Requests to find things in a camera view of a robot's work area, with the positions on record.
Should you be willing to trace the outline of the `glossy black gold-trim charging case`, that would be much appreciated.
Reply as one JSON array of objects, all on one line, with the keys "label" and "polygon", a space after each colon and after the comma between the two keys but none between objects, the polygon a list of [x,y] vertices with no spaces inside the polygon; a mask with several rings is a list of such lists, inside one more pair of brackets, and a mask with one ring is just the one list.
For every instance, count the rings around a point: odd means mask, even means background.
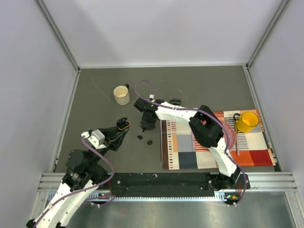
[{"label": "glossy black gold-trim charging case", "polygon": [[120,118],[116,122],[116,126],[117,126],[119,131],[123,131],[125,129],[128,129],[130,127],[130,125],[131,125],[131,123],[128,121],[127,117]]}]

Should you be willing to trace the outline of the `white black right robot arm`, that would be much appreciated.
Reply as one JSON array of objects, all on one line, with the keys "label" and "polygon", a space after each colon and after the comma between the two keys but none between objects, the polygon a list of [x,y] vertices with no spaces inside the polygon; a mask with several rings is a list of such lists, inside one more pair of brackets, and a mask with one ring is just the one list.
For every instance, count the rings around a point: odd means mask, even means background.
[{"label": "white black right robot arm", "polygon": [[145,98],[138,98],[134,107],[143,113],[140,123],[143,130],[154,129],[157,120],[189,126],[197,142],[208,148],[215,158],[225,187],[233,188],[240,178],[243,178],[244,184],[248,183],[247,175],[228,152],[224,139],[226,129],[209,107],[185,108],[160,99]]}]

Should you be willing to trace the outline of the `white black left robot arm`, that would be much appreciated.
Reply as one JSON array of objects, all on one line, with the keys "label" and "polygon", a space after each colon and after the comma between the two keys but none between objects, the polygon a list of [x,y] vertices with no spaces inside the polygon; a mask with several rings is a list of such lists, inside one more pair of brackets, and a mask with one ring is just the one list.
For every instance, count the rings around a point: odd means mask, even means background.
[{"label": "white black left robot arm", "polygon": [[66,163],[67,171],[43,212],[29,220],[28,228],[65,228],[74,213],[98,188],[103,188],[114,176],[113,165],[104,157],[108,151],[117,151],[130,123],[115,127],[89,130],[81,134],[87,150],[74,149]]}]

